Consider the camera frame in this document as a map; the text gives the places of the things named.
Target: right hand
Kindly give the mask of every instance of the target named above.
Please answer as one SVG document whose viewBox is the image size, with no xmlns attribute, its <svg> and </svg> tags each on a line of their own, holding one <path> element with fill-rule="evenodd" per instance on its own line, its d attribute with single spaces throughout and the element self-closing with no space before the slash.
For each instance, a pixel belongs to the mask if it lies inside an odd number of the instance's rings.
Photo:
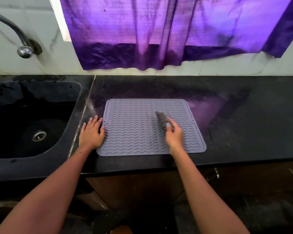
<svg viewBox="0 0 293 234">
<path fill-rule="evenodd" d="M 172 132 L 170 125 L 166 127 L 166 143 L 168 144 L 170 154 L 174 156 L 178 150 L 183 149 L 183 133 L 180 126 L 174 120 L 169 118 L 169 121 L 175 130 Z"/>
</svg>

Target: drain strainer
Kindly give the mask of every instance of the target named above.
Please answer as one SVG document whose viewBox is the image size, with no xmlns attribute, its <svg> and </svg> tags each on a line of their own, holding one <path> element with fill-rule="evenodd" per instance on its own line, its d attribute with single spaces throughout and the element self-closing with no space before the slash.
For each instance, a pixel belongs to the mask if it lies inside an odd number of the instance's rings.
<svg viewBox="0 0 293 234">
<path fill-rule="evenodd" d="M 35 142 L 42 141 L 44 138 L 46 138 L 46 135 L 47 135 L 46 132 L 39 131 L 33 136 L 32 141 L 35 141 Z"/>
</svg>

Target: gray silicone mat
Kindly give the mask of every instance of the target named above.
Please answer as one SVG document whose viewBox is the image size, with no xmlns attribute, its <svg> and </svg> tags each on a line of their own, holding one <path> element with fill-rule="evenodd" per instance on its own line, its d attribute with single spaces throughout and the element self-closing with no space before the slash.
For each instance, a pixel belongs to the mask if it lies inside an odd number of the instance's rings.
<svg viewBox="0 0 293 234">
<path fill-rule="evenodd" d="M 164 112 L 183 130 L 183 145 L 188 153 L 202 153 L 206 144 L 183 99 L 110 99 L 106 102 L 103 123 L 106 136 L 97 149 L 100 156 L 169 154 L 156 111 Z"/>
</svg>

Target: black sink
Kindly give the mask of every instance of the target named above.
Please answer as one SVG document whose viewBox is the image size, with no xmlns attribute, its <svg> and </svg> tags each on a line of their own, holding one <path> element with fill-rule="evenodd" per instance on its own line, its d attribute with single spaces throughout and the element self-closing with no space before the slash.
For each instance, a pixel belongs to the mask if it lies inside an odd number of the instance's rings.
<svg viewBox="0 0 293 234">
<path fill-rule="evenodd" d="M 0 76 L 0 181 L 46 177 L 70 155 L 93 76 Z"/>
<path fill-rule="evenodd" d="M 51 149 L 69 121 L 80 85 L 60 81 L 0 84 L 0 158 L 32 157 Z"/>
</svg>

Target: granite countertop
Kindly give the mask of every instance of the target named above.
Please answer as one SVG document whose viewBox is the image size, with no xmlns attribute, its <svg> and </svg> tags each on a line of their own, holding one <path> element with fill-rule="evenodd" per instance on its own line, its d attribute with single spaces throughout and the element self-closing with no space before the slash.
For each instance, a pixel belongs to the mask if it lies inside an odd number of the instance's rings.
<svg viewBox="0 0 293 234">
<path fill-rule="evenodd" d="M 293 76 L 97 76 L 81 123 L 103 116 L 111 98 L 182 98 L 207 145 L 199 168 L 293 160 Z M 78 138 L 73 150 L 78 147 Z M 100 157 L 82 175 L 176 169 L 170 155 Z"/>
</svg>

